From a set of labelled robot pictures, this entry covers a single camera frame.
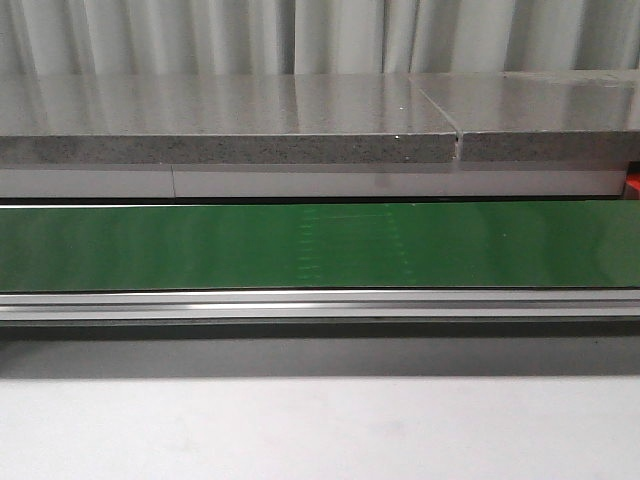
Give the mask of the green conveyor belt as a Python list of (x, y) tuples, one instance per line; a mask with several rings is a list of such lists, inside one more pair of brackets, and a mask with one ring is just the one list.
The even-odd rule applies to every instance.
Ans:
[(639, 283), (635, 201), (5, 208), (5, 292)]

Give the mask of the white pleated curtain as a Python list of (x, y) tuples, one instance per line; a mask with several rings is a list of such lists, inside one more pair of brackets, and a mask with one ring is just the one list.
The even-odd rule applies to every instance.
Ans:
[(5, 74), (635, 69), (635, 1), (5, 1)]

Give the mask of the grey stone counter slab left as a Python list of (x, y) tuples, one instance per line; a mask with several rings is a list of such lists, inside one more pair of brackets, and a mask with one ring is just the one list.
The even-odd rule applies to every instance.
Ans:
[(3, 164), (419, 164), (457, 134), (403, 75), (8, 75)]

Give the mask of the white cabinet panel under counter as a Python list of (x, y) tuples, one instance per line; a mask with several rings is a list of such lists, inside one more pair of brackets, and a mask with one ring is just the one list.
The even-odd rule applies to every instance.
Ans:
[(623, 162), (382, 165), (9, 165), (1, 196), (20, 198), (324, 198), (617, 196)]

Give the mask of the red plastic tray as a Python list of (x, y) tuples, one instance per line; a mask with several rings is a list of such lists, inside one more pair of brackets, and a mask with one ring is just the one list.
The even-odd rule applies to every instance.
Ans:
[(625, 200), (640, 199), (640, 173), (629, 173), (625, 180), (623, 198)]

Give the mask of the aluminium conveyor side rail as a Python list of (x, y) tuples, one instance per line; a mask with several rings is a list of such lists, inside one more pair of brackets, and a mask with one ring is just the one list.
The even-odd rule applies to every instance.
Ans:
[(4, 327), (615, 321), (636, 289), (192, 290), (4, 294)]

